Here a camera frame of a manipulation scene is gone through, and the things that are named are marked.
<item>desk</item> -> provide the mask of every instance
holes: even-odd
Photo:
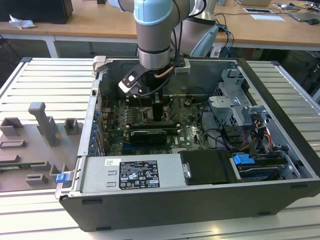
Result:
[[[301,3],[295,0],[281,2]],[[0,33],[8,39],[43,40],[53,58],[59,56],[55,41],[137,42],[136,23],[131,13],[120,12],[96,1],[72,0],[72,4],[73,15],[67,24],[36,23],[35,28],[19,30],[12,28],[8,22],[0,22]],[[215,12],[245,13],[243,7],[235,5],[234,0],[228,0],[226,6],[217,5]],[[284,14],[281,17],[284,22],[255,20],[250,15],[226,15],[228,28],[234,35],[233,46],[320,51],[320,25],[298,22]],[[218,20],[221,24],[224,22],[222,16],[218,16]],[[219,32],[215,49],[219,50],[225,41],[226,35]]]

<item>barcode sticker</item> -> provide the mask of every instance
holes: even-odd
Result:
[[[105,160],[106,166],[119,166],[121,162],[121,158],[110,158]]]

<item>computer case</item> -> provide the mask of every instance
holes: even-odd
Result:
[[[73,12],[71,0],[0,0],[0,21],[17,19],[66,24]]]

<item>blue plastic clip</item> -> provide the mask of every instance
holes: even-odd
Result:
[[[55,182],[57,184],[67,184],[69,183],[70,173],[59,173],[56,176]]]
[[[237,154],[233,157],[234,163],[238,164],[255,164],[255,160],[249,157],[249,154]]]

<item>warning label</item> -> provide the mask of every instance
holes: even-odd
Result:
[[[122,161],[119,178],[121,190],[160,188],[157,161]]]

